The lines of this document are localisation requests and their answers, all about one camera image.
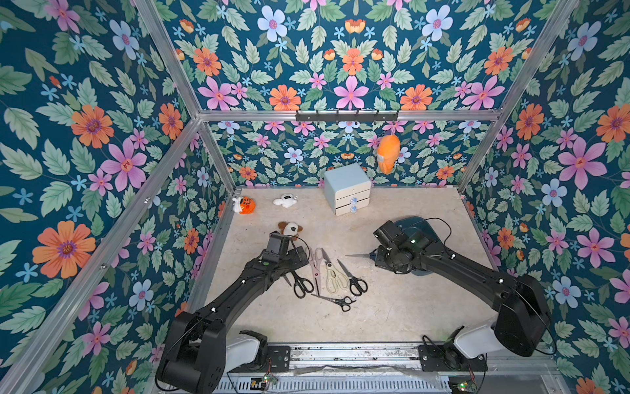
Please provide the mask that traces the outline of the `blue handled scissors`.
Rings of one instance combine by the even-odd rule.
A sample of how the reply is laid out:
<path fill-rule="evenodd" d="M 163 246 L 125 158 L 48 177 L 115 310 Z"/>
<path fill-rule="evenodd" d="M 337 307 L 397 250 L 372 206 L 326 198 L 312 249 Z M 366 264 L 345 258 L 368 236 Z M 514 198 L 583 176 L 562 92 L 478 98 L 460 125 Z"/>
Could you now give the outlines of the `blue handled scissors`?
<path fill-rule="evenodd" d="M 377 252 L 372 251 L 372 252 L 363 253 L 363 254 L 347 254 L 346 257 L 375 260 L 377 258 Z"/>

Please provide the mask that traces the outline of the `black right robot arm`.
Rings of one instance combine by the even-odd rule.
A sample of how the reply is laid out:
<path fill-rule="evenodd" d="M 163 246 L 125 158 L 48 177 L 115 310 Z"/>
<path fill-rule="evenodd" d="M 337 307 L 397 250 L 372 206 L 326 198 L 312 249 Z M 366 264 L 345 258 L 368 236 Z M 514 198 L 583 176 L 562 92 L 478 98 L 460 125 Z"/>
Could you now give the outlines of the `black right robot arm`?
<path fill-rule="evenodd" d="M 490 269 L 421 232 L 388 236 L 376 231 L 374 236 L 380 243 L 375 260 L 378 267 L 440 275 L 496 312 L 494 318 L 462 328 L 454 335 L 451 342 L 461 356 L 472 359 L 500 350 L 522 357 L 534 354 L 551 324 L 551 312 L 538 280 Z"/>

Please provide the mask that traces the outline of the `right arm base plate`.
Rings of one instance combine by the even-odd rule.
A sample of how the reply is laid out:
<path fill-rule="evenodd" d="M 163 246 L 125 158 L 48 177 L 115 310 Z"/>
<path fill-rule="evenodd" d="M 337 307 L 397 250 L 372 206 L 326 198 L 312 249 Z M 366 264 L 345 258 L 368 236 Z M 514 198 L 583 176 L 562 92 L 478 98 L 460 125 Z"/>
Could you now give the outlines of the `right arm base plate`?
<path fill-rule="evenodd" d="M 421 344 L 418 346 L 418 358 L 423 372 L 468 373 L 487 372 L 487 361 L 483 356 L 468 359 L 454 347 Z"/>

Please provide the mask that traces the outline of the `black handled scissors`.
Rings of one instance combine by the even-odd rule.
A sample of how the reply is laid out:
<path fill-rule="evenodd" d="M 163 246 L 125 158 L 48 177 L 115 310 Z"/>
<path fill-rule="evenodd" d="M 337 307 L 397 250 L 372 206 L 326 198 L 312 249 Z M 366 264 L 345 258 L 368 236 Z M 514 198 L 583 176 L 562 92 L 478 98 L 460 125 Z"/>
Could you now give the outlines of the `black handled scissors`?
<path fill-rule="evenodd" d="M 337 262 L 348 278 L 350 293 L 353 296 L 362 296 L 365 294 L 368 291 L 367 282 L 362 278 L 355 277 L 339 259 Z"/>

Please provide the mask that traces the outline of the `cream kitchen scissors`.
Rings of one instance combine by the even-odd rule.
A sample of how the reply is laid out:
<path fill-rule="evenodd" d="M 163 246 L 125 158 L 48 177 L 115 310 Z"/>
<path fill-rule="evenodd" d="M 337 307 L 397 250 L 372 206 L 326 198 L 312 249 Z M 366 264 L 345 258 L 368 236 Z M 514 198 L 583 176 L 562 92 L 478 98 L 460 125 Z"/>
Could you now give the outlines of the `cream kitchen scissors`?
<path fill-rule="evenodd" d="M 330 294 L 336 294 L 347 289 L 349 287 L 348 277 L 334 266 L 323 248 L 321 248 L 321 255 L 326 268 L 326 290 Z"/>

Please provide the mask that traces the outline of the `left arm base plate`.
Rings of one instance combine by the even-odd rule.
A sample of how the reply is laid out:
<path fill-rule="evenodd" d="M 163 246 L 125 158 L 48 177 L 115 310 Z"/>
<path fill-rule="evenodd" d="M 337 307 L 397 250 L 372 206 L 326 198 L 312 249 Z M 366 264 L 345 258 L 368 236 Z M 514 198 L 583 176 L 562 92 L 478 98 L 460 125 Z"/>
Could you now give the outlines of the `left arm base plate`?
<path fill-rule="evenodd" d="M 269 346 L 264 358 L 258 358 L 243 366 L 245 372 L 252 373 L 282 373 L 290 369 L 290 346 Z"/>

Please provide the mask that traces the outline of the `pink kitchen scissors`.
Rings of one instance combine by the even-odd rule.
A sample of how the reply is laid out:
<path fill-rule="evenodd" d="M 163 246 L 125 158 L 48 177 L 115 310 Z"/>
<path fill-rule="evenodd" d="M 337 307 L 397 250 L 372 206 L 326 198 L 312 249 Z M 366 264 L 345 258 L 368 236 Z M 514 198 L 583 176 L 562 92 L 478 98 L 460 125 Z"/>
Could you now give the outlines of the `pink kitchen scissors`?
<path fill-rule="evenodd" d="M 321 266 L 324 261 L 323 258 L 323 249 L 316 248 L 311 250 L 309 257 L 309 267 L 312 269 L 313 274 L 313 285 L 314 290 L 317 297 L 321 295 L 321 287 L 322 287 L 322 271 Z"/>

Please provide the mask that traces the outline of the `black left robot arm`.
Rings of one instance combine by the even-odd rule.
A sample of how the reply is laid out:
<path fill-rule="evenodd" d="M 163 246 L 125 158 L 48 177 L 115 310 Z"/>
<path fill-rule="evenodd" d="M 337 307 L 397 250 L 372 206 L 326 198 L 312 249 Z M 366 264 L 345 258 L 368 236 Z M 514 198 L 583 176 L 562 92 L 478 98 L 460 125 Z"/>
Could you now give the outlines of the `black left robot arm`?
<path fill-rule="evenodd" d="M 214 392 L 225 372 L 227 334 L 236 320 L 281 276 L 308 264 L 305 248 L 284 253 L 267 248 L 251 259 L 233 284 L 214 301 L 172 321 L 155 381 L 172 390 L 189 393 Z"/>

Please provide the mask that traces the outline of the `small thin black scissors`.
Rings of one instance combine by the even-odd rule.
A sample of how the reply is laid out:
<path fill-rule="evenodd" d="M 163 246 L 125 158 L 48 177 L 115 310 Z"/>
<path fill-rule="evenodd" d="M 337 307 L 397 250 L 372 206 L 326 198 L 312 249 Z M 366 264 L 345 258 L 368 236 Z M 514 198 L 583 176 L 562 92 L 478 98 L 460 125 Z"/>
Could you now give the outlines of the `small thin black scissors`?
<path fill-rule="evenodd" d="M 314 295 L 314 297 L 320 300 L 331 302 L 339 306 L 343 313 L 349 312 L 351 310 L 351 305 L 353 305 L 356 302 L 356 300 L 353 300 L 352 298 L 348 296 L 344 296 L 342 298 L 333 298 L 333 297 L 327 297 L 323 295 Z"/>

